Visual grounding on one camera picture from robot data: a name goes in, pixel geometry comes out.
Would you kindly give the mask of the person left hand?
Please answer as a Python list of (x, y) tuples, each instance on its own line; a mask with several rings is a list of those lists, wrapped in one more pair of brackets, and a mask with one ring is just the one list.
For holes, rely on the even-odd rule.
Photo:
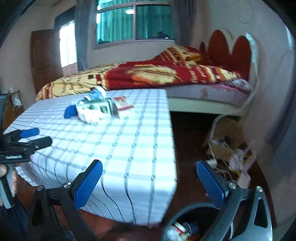
[(15, 206), (16, 183), (15, 164), (1, 164), (1, 205), (6, 209)]

